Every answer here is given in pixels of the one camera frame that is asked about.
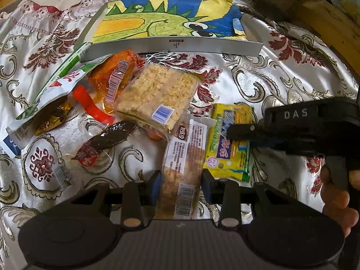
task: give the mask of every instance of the red logo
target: red logo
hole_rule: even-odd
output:
[[[178,128],[177,136],[180,140],[185,140],[187,136],[186,128],[183,125],[180,125]]]
[[[84,143],[76,153],[75,158],[82,166],[91,167],[95,164],[98,153],[90,145]]]
[[[62,84],[58,81],[54,81],[49,87],[62,86]]]

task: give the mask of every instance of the finger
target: finger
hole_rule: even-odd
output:
[[[343,232],[344,232],[345,237],[347,238],[347,237],[348,237],[348,235],[349,235],[349,234],[350,234],[350,232],[351,232],[351,228],[350,228],[350,227],[348,227],[346,230],[343,230]]]
[[[339,209],[325,204],[323,213],[335,220],[343,229],[344,234],[350,233],[349,228],[353,227],[359,220],[359,213],[348,207]]]
[[[355,189],[360,190],[360,170],[350,171],[349,172],[349,181],[350,181],[350,184]]]
[[[326,165],[321,168],[320,179],[325,185],[331,183],[330,170]]]
[[[321,199],[325,204],[344,209],[349,204],[350,196],[347,191],[342,191],[333,184],[324,185],[320,192]]]

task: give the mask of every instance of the gray textured surface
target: gray textured surface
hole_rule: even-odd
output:
[[[240,235],[218,230],[212,221],[153,220],[126,233],[103,260],[81,270],[280,270],[251,252]],[[315,268],[335,270],[333,265]],[[40,270],[29,267],[26,270]]]

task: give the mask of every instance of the bedspread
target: bedspread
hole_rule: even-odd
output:
[[[71,53],[81,30],[96,11],[112,0],[81,0],[59,10],[27,0],[0,18],[0,126],[6,126],[39,93],[61,62]],[[156,62],[200,74],[191,109],[210,112],[212,103],[244,104],[254,107],[258,122],[264,110],[300,101],[332,96],[355,98],[358,85],[341,60],[316,36],[288,23],[265,22],[253,8],[255,0],[232,0],[244,16],[248,37],[263,41],[258,57],[208,53],[144,54]],[[25,260],[17,244],[19,228],[28,219],[80,189],[98,183],[122,187],[125,182],[147,180],[161,168],[165,141],[155,142],[137,134],[111,149],[111,159],[91,169],[73,169],[74,184],[65,192],[53,176],[57,162],[79,147],[78,115],[72,111],[63,125],[33,137],[21,157],[10,159],[0,153],[0,269],[21,269]],[[269,149],[251,152],[251,182],[265,181],[294,198],[322,209],[320,158],[286,156]],[[217,219],[218,205],[200,197],[199,218]],[[119,222],[119,207],[111,219]],[[242,210],[243,218],[251,216]]]

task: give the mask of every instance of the barcode label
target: barcode label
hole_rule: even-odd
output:
[[[119,72],[125,73],[127,71],[127,68],[129,68],[129,65],[130,65],[129,61],[120,60],[116,67],[116,70],[118,70]]]
[[[59,164],[55,168],[54,175],[55,175],[55,178],[58,181],[60,187],[63,190],[71,185],[69,182],[68,173],[66,172],[66,169],[62,165]]]
[[[114,102],[116,98],[116,93],[119,88],[121,80],[124,78],[124,74],[129,68],[129,62],[126,60],[120,60],[116,69],[111,73],[109,78],[109,88],[106,93],[106,100]]]
[[[165,125],[170,119],[173,112],[174,109],[165,105],[160,105],[152,114],[151,119],[159,124]]]
[[[195,186],[181,183],[174,212],[175,219],[190,219],[191,203],[193,201]]]

